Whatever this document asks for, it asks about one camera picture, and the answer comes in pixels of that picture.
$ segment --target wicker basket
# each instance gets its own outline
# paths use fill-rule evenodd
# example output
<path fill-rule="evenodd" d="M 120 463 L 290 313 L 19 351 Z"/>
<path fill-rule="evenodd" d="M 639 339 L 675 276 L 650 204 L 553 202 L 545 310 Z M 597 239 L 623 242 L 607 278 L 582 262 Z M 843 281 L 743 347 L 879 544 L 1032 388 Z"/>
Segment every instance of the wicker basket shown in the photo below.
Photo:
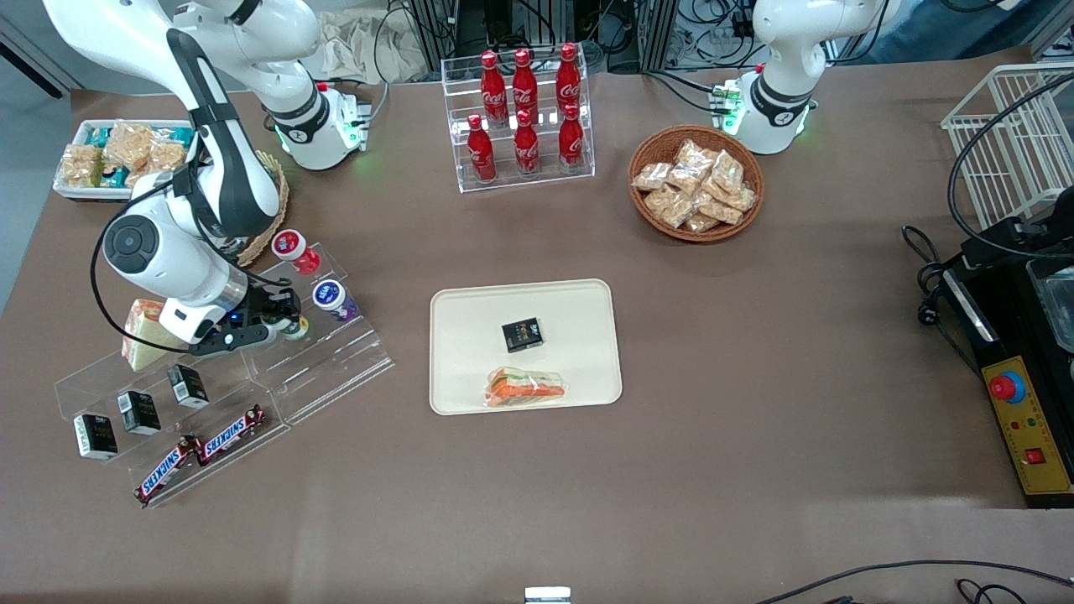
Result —
<path fill-rule="evenodd" d="M 726 149 L 727 153 L 731 154 L 735 159 L 742 163 L 742 181 L 750 185 L 750 188 L 757 193 L 757 202 L 745 213 L 742 221 L 738 225 L 719 225 L 702 233 L 692 233 L 685 229 L 673 229 L 656 218 L 656 216 L 653 216 L 653 213 L 645 205 L 642 192 L 629 185 L 641 173 L 641 169 L 650 163 L 659 161 L 674 163 L 679 145 L 686 139 L 693 139 L 695 143 L 706 148 Z M 757 166 L 757 160 L 754 159 L 753 154 L 732 136 L 707 126 L 694 126 L 690 124 L 672 126 L 645 139 L 638 146 L 638 149 L 634 152 L 626 182 L 630 189 L 630 199 L 634 200 L 634 206 L 638 208 L 638 214 L 641 214 L 642 218 L 648 220 L 656 230 L 692 243 L 711 243 L 739 233 L 757 217 L 757 213 L 760 212 L 760 205 L 765 201 L 765 178 L 760 174 L 760 167 Z"/>

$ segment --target bottle cap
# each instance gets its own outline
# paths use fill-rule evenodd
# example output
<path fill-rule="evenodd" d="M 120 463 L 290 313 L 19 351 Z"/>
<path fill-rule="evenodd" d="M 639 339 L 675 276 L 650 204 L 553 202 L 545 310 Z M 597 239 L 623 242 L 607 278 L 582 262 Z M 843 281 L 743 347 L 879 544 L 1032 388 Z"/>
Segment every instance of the bottle cap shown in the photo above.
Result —
<path fill-rule="evenodd" d="M 346 299 L 347 290 L 336 279 L 324 279 L 314 286 L 314 304 L 322 311 L 335 311 Z"/>
<path fill-rule="evenodd" d="M 291 262 L 306 253 L 306 238 L 294 229 L 284 229 L 272 240 L 272 250 L 280 260 Z"/>

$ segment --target red emergency stop button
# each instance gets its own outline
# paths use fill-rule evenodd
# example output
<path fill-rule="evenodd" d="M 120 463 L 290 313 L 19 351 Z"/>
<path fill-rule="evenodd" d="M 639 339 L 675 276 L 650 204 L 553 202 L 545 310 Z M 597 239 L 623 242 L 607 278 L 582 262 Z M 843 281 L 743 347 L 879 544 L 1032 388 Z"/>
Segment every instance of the red emergency stop button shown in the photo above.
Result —
<path fill-rule="evenodd" d="M 1013 371 L 1004 371 L 988 382 L 988 391 L 1012 405 L 1026 399 L 1026 382 Z"/>
<path fill-rule="evenodd" d="M 1030 465 L 1044 463 L 1044 451 L 1041 449 L 1026 449 L 1026 463 Z"/>

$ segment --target white wire basket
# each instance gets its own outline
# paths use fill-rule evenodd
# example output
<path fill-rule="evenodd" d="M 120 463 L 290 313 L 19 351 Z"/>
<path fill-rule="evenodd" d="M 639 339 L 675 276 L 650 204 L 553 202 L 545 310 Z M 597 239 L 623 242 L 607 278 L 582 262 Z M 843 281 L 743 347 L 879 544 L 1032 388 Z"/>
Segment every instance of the white wire basket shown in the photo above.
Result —
<path fill-rule="evenodd" d="M 1041 86 L 1074 72 L 1074 62 L 1001 66 L 940 123 L 955 153 L 999 112 Z M 961 175 L 981 229 L 1011 217 L 1031 218 L 1074 185 L 1074 144 L 1056 109 L 1068 84 L 1015 110 L 974 145 Z"/>

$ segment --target yellow control panel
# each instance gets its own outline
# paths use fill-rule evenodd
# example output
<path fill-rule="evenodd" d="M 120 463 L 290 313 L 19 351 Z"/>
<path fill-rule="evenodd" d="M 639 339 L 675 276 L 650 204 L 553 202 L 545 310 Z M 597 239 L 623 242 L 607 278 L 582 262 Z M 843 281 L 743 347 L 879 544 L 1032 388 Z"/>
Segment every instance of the yellow control panel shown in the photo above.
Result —
<path fill-rule="evenodd" d="M 986 366 L 981 373 L 1022 491 L 1026 494 L 1072 492 L 1070 476 L 1021 357 Z"/>

